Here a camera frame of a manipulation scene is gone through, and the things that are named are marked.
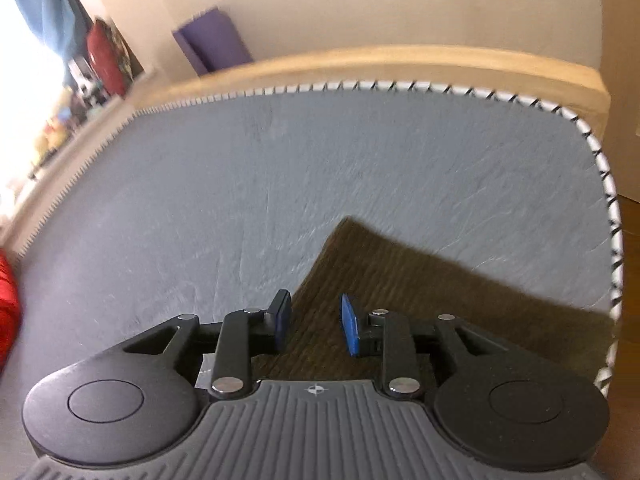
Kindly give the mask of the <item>brown corduroy pants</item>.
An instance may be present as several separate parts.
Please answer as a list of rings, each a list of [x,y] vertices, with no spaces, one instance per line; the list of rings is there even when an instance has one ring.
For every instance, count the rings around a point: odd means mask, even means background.
[[[457,263],[390,240],[343,219],[292,298],[288,341],[277,356],[256,356],[253,375],[273,380],[373,379],[381,362],[349,355],[341,298],[416,321],[463,318],[585,378],[595,378],[612,346],[606,314],[527,295]]]

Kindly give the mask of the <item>red folded quilt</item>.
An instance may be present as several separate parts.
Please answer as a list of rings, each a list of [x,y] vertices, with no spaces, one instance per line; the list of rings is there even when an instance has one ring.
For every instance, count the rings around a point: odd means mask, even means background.
[[[6,254],[0,254],[0,368],[17,340],[22,322],[22,306],[17,280]]]

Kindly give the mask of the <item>purple folded mat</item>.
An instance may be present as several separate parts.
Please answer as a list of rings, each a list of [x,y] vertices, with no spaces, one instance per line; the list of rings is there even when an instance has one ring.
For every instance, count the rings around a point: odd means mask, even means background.
[[[254,62],[230,16],[216,6],[195,15],[172,36],[198,76]]]

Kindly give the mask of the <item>blue curtain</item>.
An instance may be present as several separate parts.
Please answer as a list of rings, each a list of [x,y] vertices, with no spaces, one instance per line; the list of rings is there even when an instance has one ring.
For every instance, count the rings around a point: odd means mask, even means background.
[[[15,0],[32,33],[65,65],[88,56],[93,20],[80,0]]]

